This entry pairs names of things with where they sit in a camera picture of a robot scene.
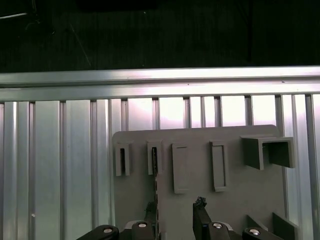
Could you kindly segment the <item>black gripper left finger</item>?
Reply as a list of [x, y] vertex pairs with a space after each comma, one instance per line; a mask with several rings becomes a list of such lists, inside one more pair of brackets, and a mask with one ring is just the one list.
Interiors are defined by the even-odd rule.
[[78, 240], [155, 240], [156, 203], [149, 202], [143, 220], [130, 221], [123, 230], [113, 225], [100, 225], [79, 237]]

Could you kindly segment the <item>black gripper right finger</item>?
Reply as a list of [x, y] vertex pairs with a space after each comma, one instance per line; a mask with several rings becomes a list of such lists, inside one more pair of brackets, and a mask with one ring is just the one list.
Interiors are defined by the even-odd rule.
[[226, 223], [212, 221], [205, 207], [204, 197], [198, 197], [193, 203], [192, 229], [197, 240], [275, 240], [277, 236], [261, 227], [245, 228], [241, 234], [236, 233]]

